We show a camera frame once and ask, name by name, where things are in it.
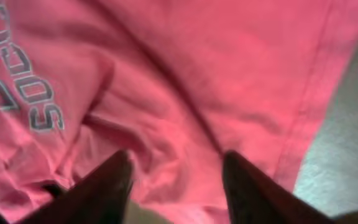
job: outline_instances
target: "red fabric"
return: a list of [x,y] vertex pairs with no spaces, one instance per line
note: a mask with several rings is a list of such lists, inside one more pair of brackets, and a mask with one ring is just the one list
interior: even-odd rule
[[219,153],[293,188],[357,44],[358,1],[7,0],[1,30],[4,216],[127,147],[133,200],[174,223],[227,223]]

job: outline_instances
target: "gray tabletop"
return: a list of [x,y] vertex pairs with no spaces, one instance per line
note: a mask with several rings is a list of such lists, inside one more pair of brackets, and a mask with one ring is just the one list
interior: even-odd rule
[[295,195],[328,215],[358,210],[358,49],[303,161]]

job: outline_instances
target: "t-shirt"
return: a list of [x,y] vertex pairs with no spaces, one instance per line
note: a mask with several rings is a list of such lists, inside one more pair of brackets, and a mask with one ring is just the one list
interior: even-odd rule
[[224,152],[291,190],[357,40],[353,0],[0,0],[0,212],[127,149],[135,202],[228,223]]

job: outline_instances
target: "pink cloth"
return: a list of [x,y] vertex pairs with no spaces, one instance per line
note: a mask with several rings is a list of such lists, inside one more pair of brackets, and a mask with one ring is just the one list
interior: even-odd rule
[[0,1],[0,211],[126,147],[133,200],[228,223],[219,154],[291,190],[357,40],[353,0]]

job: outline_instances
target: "gray surface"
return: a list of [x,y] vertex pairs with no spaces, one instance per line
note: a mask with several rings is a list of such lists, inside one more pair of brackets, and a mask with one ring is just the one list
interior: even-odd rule
[[295,195],[328,215],[358,210],[358,50],[303,162]]

